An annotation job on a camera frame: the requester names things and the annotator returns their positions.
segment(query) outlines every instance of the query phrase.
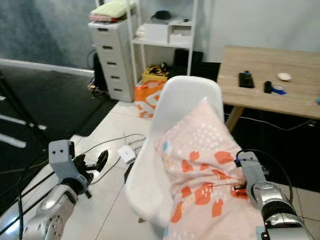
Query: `white wall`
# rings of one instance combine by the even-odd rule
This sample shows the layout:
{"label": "white wall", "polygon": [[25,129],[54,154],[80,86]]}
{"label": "white wall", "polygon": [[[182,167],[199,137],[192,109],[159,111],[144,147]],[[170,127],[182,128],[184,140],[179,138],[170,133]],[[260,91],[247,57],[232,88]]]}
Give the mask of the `white wall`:
{"label": "white wall", "polygon": [[[192,0],[140,3],[145,20],[157,10],[191,16],[193,6]],[[195,50],[205,61],[221,62],[225,45],[320,52],[320,0],[199,0]],[[148,62],[160,59],[156,52]],[[159,54],[170,62],[171,52]]]}

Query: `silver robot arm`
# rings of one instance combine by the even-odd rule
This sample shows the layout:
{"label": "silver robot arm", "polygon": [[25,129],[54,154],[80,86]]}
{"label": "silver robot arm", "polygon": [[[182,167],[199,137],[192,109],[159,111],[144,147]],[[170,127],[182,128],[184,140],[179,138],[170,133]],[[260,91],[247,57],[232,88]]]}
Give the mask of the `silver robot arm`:
{"label": "silver robot arm", "polygon": [[243,169],[251,203],[261,211],[265,226],[262,240],[314,240],[282,190],[266,181],[253,152],[241,152],[236,164]]}
{"label": "silver robot arm", "polygon": [[58,176],[59,184],[52,189],[36,210],[35,216],[28,221],[22,234],[23,240],[59,240],[70,218],[78,195],[91,197],[88,186],[94,178],[93,173],[100,172],[108,159],[104,151],[96,164],[86,165],[85,155],[74,160],[75,149],[69,140],[53,141],[49,144],[49,164]]}

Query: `white chair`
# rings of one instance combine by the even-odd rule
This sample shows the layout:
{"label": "white chair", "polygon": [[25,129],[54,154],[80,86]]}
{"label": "white chair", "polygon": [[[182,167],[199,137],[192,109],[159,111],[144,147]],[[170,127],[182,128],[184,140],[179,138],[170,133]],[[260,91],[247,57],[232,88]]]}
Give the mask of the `white chair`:
{"label": "white chair", "polygon": [[165,228],[170,220],[170,184],[154,143],[207,97],[224,122],[221,89],[212,80],[196,76],[175,76],[164,86],[148,136],[125,185],[132,210],[142,219]]}

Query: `floor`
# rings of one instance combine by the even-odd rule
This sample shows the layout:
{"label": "floor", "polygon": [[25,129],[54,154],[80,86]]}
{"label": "floor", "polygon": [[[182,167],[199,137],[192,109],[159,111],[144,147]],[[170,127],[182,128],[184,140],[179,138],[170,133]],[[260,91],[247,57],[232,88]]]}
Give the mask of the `floor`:
{"label": "floor", "polygon": [[[118,102],[117,105],[104,118],[100,125],[88,137],[75,135],[71,138],[75,143],[76,155],[88,150],[101,142],[119,138],[129,134],[147,135],[151,125],[149,119],[141,119],[138,111],[132,103]],[[139,135],[127,138],[128,142],[142,139]],[[142,141],[136,142],[134,148],[140,147]],[[109,158],[106,166],[98,179],[118,159],[117,149],[124,145],[123,140],[116,140],[102,144],[86,155],[87,163],[94,163],[99,154],[105,149],[109,150]],[[121,160],[110,170],[97,184],[89,189],[92,198],[87,199],[84,195],[74,208],[73,214],[68,220],[63,240],[160,240],[163,230],[151,225],[148,222],[138,223],[138,216],[129,208],[124,193],[124,173],[127,165]],[[46,166],[30,183],[28,188],[37,183],[51,171]],[[36,188],[23,201],[24,209],[30,206],[35,200],[44,194],[48,189],[57,183],[53,175],[49,180]],[[285,194],[288,194],[288,187],[280,185]],[[293,205],[299,216],[303,217],[306,227],[313,234],[316,240],[320,240],[320,193],[294,188]],[[36,208],[33,208],[25,215],[25,221],[34,216]],[[13,206],[0,219],[0,229],[3,229],[17,216],[17,206]],[[0,240],[15,240],[18,234],[18,224],[14,224],[2,236]]]}

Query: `drawer handle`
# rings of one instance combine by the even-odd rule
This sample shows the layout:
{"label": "drawer handle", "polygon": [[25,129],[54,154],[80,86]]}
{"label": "drawer handle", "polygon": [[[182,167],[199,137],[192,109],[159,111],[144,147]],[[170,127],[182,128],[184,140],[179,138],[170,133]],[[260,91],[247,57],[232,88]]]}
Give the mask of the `drawer handle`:
{"label": "drawer handle", "polygon": [[112,61],[108,61],[106,64],[108,64],[108,65],[112,65],[112,66],[116,66],[116,65],[117,65],[117,63],[116,63],[116,62],[112,62]]}
{"label": "drawer handle", "polygon": [[98,28],[98,31],[100,33],[109,33],[109,29],[107,29],[107,28]]}
{"label": "drawer handle", "polygon": [[114,49],[112,46],[102,46],[104,50],[112,50]]}

